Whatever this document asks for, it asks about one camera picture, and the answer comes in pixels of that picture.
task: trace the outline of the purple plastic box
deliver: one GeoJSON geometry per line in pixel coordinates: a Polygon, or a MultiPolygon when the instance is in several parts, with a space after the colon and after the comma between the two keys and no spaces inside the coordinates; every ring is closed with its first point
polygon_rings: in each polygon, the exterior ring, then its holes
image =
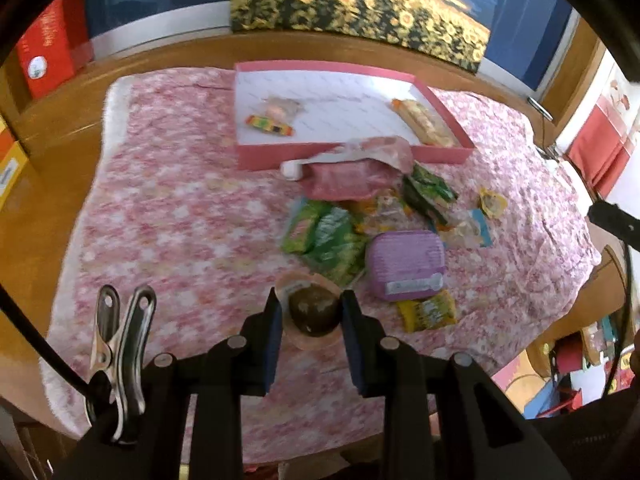
{"type": "Polygon", "coordinates": [[[444,287],[444,246],[431,231],[396,231],[376,236],[367,248],[373,294],[387,301],[418,300],[444,287]]]}

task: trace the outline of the black wire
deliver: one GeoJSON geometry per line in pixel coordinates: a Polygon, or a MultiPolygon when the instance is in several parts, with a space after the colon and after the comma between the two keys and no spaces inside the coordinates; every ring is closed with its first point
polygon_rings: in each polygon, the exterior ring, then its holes
{"type": "Polygon", "coordinates": [[[629,323],[631,322],[631,290],[633,287],[633,272],[631,269],[631,251],[629,250],[629,244],[625,242],[625,266],[626,266],[626,287],[625,287],[625,303],[622,305],[622,320],[620,323],[620,331],[618,332],[618,339],[614,346],[614,358],[611,364],[611,370],[609,371],[609,377],[604,386],[602,396],[605,397],[609,394],[611,385],[613,384],[613,378],[620,366],[620,358],[622,357],[623,345],[625,343],[626,332],[629,329],[629,323]]]}
{"type": "Polygon", "coordinates": [[[20,332],[27,343],[42,357],[51,368],[54,369],[71,387],[77,390],[82,396],[90,400],[95,405],[102,405],[102,398],[93,391],[90,386],[76,374],[71,367],[64,362],[56,351],[47,343],[47,340],[40,335],[29,319],[24,315],[12,300],[11,296],[4,290],[0,283],[0,310],[9,318],[9,321],[20,332]]]}

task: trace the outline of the pink blanket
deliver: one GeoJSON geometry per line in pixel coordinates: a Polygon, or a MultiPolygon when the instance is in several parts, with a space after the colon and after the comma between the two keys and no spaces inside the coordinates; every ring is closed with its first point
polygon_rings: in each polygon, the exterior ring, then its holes
{"type": "MultiPolygon", "coordinates": [[[[158,294],[146,358],[185,357],[237,333],[264,306],[276,277],[299,267],[278,248],[300,192],[276,172],[236,170],[234,73],[182,68],[132,76],[110,90],[103,152],[72,235],[48,340],[85,375],[98,289],[128,298],[149,283],[158,294]]],[[[447,253],[460,322],[403,333],[396,308],[356,293],[388,333],[440,357],[469,352],[488,373],[511,361],[565,314],[600,256],[574,193],[545,167],[527,119],[465,92],[434,90],[478,149],[462,166],[432,166],[473,208],[478,188],[509,200],[492,221],[494,247],[447,253]]],[[[87,428],[81,398],[42,366],[53,412],[87,428]]],[[[301,351],[283,339],[276,383],[242,400],[244,460],[284,460],[382,430],[382,403],[361,399],[342,343],[301,351]]]]}

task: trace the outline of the white label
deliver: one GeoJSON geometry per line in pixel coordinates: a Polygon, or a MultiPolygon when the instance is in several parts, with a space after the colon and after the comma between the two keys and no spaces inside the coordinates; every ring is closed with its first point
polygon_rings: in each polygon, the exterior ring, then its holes
{"type": "Polygon", "coordinates": [[[393,294],[404,294],[406,292],[420,292],[422,290],[440,290],[444,280],[442,274],[436,272],[430,278],[420,280],[404,280],[402,282],[388,282],[385,285],[385,293],[388,296],[393,294]]]}
{"type": "Polygon", "coordinates": [[[14,176],[15,170],[18,169],[18,161],[12,158],[4,168],[4,171],[0,173],[0,195],[4,194],[4,190],[6,189],[7,184],[11,180],[11,177],[14,176]]]}
{"type": "Polygon", "coordinates": [[[36,56],[27,67],[27,74],[31,79],[40,79],[47,73],[47,60],[44,56],[36,56]]]}

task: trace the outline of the canvas painting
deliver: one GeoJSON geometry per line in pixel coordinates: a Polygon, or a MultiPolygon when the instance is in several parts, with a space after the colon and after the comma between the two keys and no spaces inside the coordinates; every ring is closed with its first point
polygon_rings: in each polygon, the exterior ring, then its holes
{"type": "Polygon", "coordinates": [[[234,31],[287,28],[386,41],[476,72],[497,0],[231,0],[234,31]]]}

